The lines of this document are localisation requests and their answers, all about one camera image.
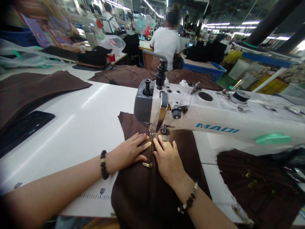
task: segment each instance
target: yellow crate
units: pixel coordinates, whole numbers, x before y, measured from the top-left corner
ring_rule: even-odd
[[[229,64],[236,64],[239,59],[244,59],[242,57],[242,51],[231,50],[224,61]]]
[[[263,82],[265,82],[270,77],[271,77],[271,75],[269,75],[269,74],[264,75],[256,84],[254,84],[250,88],[250,91],[254,91],[254,89],[256,89],[259,85],[261,85]],[[268,83],[265,87],[260,89],[258,91],[258,93],[273,95],[275,93],[282,92],[288,86],[289,86],[288,83],[282,81],[281,79],[275,78],[270,83]]]

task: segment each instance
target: chair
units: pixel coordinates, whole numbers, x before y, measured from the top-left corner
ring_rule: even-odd
[[[144,68],[149,71],[158,72],[158,66],[160,65],[160,60],[166,60],[166,69],[167,69],[167,59],[165,56],[156,54],[154,52],[143,50],[143,59],[144,59]]]

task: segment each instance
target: zipper pull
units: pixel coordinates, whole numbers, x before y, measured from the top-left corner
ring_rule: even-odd
[[[153,163],[151,162],[150,164],[147,164],[147,163],[143,162],[142,165],[151,168],[153,166]]]

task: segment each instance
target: hand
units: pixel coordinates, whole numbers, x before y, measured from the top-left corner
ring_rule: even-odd
[[[188,175],[185,172],[181,158],[178,153],[176,142],[173,141],[173,147],[169,142],[163,142],[161,135],[158,136],[161,142],[160,146],[156,138],[153,139],[156,150],[153,154],[156,157],[159,172],[165,182],[171,186],[173,190],[179,187],[180,182]]]
[[[109,174],[122,170],[138,161],[147,161],[147,158],[140,153],[147,149],[152,143],[147,142],[138,146],[147,140],[146,134],[136,133],[131,138],[119,144],[114,150],[106,153],[106,169]]]

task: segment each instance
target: worker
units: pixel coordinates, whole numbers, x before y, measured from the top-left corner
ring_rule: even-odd
[[[140,153],[152,143],[140,144],[147,139],[146,134],[136,133],[114,150],[106,153],[107,172],[113,174],[135,162],[146,162],[147,158]],[[156,157],[159,172],[165,182],[175,191],[180,201],[186,203],[194,190],[195,183],[183,168],[175,141],[173,141],[173,146],[169,142],[163,142],[161,136],[159,136],[159,141],[161,145],[157,139],[153,140],[157,150],[153,154]],[[51,216],[60,212],[79,193],[102,178],[100,163],[101,159],[98,155],[4,195],[3,198],[12,219],[18,223],[19,228],[39,228]],[[195,228],[237,228],[199,187],[193,205],[187,213]]]
[[[104,16],[106,17],[106,20],[103,20],[104,31],[106,33],[116,33],[116,29],[117,29],[121,32],[122,31],[121,27],[118,25],[117,21],[113,17],[111,5],[105,2],[104,8],[105,8]]]
[[[174,54],[180,52],[180,38],[177,31],[179,18],[178,7],[174,5],[166,13],[165,27],[154,32],[149,45],[153,52],[166,57],[168,71],[173,70]]]

